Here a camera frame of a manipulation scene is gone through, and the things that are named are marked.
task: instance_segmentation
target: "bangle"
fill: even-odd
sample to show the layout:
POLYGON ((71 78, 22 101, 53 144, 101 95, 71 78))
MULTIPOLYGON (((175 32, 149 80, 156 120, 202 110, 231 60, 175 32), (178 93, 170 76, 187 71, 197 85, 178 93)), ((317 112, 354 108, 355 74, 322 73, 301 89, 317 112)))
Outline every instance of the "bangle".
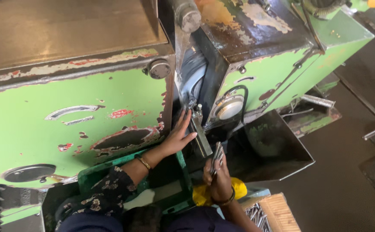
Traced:
POLYGON ((227 206, 229 203, 231 203, 235 199, 235 195, 236 195, 235 189, 232 186, 232 195, 227 201, 215 201, 213 198, 212 198, 212 201, 218 206, 227 206))
POLYGON ((143 159, 143 157, 140 155, 140 154, 136 154, 135 155, 135 158, 140 160, 140 162, 142 162, 144 164, 144 166, 149 170, 151 171, 152 170, 152 167, 150 167, 150 165, 143 159))

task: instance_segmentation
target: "round metal cap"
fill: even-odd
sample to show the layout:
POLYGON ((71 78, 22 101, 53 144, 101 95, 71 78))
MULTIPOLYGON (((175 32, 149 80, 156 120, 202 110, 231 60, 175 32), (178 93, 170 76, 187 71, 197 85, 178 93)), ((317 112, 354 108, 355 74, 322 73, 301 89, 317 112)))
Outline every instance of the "round metal cap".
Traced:
POLYGON ((3 173, 3 177, 9 182, 28 182, 43 179, 56 171, 56 166, 51 164, 36 164, 11 169, 3 173))
POLYGON ((241 99, 234 99, 222 105, 216 116, 221 119, 230 119, 242 110, 243 102, 241 99))
POLYGON ((169 76, 170 65, 166 60, 155 60, 149 66, 149 75, 153 79, 162 79, 169 76))
POLYGON ((184 8, 180 13, 180 28, 186 33, 193 33, 199 29, 201 19, 202 16, 197 8, 184 8))

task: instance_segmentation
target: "metal plate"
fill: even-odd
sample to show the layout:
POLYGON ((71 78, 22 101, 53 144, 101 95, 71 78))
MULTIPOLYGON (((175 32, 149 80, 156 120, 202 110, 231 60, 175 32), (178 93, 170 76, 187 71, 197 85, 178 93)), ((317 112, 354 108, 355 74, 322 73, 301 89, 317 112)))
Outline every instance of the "metal plate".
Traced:
POLYGON ((167 42, 149 0, 0 1, 0 69, 167 42))
POLYGON ((40 180, 44 176, 49 176, 56 171, 56 166, 51 164, 36 164, 19 167, 7 171, 3 174, 6 181, 9 182, 28 182, 40 180))
POLYGON ((196 0, 201 29, 231 63, 310 46, 300 19, 280 0, 270 3, 265 13, 256 1, 196 0))

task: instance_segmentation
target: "red paint patch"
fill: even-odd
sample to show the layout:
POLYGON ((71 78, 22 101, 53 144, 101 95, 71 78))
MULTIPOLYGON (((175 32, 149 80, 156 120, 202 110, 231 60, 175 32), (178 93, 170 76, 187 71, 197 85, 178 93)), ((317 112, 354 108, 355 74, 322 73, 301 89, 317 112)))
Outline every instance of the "red paint patch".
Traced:
POLYGON ((116 110, 115 112, 113 112, 112 114, 110 114, 110 118, 111 119, 117 119, 117 118, 121 118, 125 115, 128 115, 129 113, 133 113, 134 110, 127 110, 127 109, 119 109, 119 110, 116 110))
POLYGON ((59 151, 67 151, 69 148, 71 148, 73 144, 72 143, 67 143, 65 145, 58 145, 57 148, 59 149, 59 151))
POLYGON ((70 61, 69 64, 74 64, 74 65, 84 65, 88 63, 94 63, 94 62, 99 62, 101 59, 86 59, 86 60, 80 60, 80 61, 70 61))

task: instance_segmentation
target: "black hose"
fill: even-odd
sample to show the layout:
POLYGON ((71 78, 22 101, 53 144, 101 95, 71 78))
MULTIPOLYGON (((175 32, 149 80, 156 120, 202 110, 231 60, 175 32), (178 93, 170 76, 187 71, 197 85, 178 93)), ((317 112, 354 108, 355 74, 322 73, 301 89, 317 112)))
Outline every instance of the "black hose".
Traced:
POLYGON ((249 95, 249 90, 247 89, 247 87, 245 85, 237 85, 231 88, 230 90, 228 90, 225 94, 223 94, 223 99, 225 99, 227 95, 231 95, 232 93, 234 93, 235 91, 238 91, 239 89, 245 90, 245 99, 243 101, 242 118, 241 118, 242 124, 245 125, 245 108, 246 108, 246 103, 247 103, 247 97, 249 95))

